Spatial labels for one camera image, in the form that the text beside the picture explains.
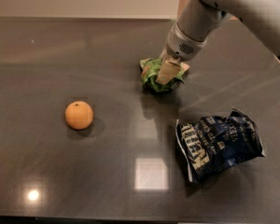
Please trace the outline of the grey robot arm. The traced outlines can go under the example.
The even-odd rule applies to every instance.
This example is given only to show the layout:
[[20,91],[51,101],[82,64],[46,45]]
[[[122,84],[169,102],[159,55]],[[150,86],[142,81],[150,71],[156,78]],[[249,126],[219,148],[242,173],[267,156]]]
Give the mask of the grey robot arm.
[[280,0],[189,0],[174,23],[156,81],[162,85],[192,60],[208,36],[230,17],[237,18],[280,61]]

